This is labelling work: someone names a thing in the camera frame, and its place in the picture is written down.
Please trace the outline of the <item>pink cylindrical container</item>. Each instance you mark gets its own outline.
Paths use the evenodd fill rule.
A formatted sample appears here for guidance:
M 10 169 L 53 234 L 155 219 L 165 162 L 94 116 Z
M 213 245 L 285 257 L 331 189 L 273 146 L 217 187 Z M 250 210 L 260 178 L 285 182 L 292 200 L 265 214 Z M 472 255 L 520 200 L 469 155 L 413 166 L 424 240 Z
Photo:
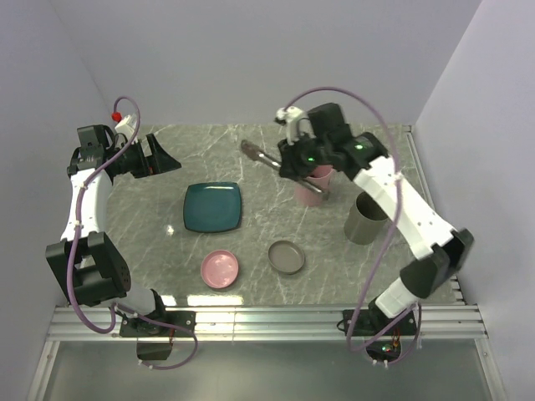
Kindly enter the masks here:
M 325 190 L 323 194 L 309 190 L 300 184 L 294 187 L 295 200 L 304 206 L 320 206 L 327 199 L 330 192 L 330 181 L 334 169 L 331 165 L 318 166 L 309 176 L 308 179 L 317 187 Z

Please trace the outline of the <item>teal square plate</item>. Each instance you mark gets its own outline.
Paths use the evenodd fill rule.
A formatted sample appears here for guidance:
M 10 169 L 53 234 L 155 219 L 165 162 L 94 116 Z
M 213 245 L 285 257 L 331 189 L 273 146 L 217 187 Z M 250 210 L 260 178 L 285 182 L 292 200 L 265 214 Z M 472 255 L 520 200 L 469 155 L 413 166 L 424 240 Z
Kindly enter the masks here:
M 242 222 L 242 193 L 235 182 L 189 185 L 183 204 L 183 222 L 188 231 L 222 233 L 236 230 Z

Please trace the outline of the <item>grey cylindrical container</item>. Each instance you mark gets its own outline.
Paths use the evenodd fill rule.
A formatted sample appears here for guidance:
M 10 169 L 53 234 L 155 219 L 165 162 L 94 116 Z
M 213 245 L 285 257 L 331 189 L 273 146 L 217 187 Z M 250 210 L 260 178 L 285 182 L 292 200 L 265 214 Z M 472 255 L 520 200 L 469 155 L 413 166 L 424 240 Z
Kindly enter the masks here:
M 346 238 L 357 245 L 369 245 L 379 235 L 389 217 L 365 192 L 359 193 L 344 223 Z

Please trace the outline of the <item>pink round lid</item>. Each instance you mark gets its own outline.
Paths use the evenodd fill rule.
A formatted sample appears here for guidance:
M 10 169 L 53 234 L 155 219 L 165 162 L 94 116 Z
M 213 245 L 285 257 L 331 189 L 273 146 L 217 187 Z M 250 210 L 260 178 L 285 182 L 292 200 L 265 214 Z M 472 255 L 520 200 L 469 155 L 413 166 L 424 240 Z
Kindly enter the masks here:
M 201 263 L 201 278 L 210 288 L 223 289 L 231 286 L 238 273 L 237 258 L 226 250 L 212 251 Z

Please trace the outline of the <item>grey round lid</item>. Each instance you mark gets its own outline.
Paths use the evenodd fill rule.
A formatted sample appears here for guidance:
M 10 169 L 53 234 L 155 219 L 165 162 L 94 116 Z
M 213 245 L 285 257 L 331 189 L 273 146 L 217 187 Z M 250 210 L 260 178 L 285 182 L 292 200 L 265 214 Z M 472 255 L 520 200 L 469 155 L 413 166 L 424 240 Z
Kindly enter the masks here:
M 267 251 L 270 265 L 278 272 L 292 275 L 299 272 L 305 265 L 303 250 L 291 241 L 275 241 Z

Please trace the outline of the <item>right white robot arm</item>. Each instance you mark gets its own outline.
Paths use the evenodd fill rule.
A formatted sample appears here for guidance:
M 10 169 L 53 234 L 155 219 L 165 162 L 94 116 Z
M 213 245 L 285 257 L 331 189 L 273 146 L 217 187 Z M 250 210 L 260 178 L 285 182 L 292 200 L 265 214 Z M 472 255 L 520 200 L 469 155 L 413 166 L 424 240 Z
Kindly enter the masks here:
M 408 243 L 413 261 L 369 305 L 369 325 L 380 334 L 397 326 L 399 315 L 428 298 L 461 269 L 473 245 L 467 229 L 442 219 L 402 173 L 383 143 L 370 132 L 353 135 L 338 104 L 305 112 L 281 108 L 276 123 L 286 129 L 278 142 L 280 176 L 300 180 L 320 165 L 330 165 L 367 194 Z

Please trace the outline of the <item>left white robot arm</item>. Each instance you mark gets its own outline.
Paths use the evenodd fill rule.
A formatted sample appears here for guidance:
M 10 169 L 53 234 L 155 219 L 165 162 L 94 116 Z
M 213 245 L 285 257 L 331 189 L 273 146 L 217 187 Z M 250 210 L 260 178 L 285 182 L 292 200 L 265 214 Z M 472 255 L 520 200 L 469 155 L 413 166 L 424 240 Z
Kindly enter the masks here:
M 146 140 L 150 154 L 130 137 L 118 146 L 110 127 L 102 124 L 77 130 L 80 146 L 67 173 L 72 186 L 69 218 L 59 242 L 49 245 L 45 258 L 60 288 L 80 320 L 98 333 L 111 328 L 92 323 L 81 308 L 107 306 L 113 317 L 121 315 L 139 323 L 151 336 L 166 331 L 170 317 L 161 296 L 133 282 L 127 262 L 106 234 L 107 204 L 118 175 L 136 179 L 179 170 L 153 134 Z

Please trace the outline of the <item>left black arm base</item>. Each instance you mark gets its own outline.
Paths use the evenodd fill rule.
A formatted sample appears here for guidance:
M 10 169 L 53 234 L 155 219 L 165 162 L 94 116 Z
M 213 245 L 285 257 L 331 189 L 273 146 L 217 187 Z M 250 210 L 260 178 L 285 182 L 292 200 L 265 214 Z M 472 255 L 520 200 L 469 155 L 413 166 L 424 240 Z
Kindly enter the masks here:
M 194 332 L 196 313 L 170 311 L 166 313 L 164 323 Z M 176 338 L 191 338 L 191 335 L 175 328 L 148 323 L 139 318 L 124 317 L 119 337 L 136 340 L 136 354 L 141 361 L 159 362 L 170 357 Z

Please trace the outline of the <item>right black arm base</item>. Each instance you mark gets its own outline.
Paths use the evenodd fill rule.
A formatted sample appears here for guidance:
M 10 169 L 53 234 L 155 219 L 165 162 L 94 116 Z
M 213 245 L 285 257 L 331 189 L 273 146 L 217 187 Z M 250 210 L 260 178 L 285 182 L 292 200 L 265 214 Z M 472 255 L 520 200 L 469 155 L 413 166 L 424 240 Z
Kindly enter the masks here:
M 380 330 L 386 327 L 390 320 L 381 320 L 369 310 L 362 310 L 356 319 L 353 338 L 363 338 L 369 341 Z M 364 355 L 374 365 L 388 368 L 396 364 L 414 351 L 420 344 L 421 307 L 418 312 L 411 310 L 406 313 L 394 326 L 364 349 Z

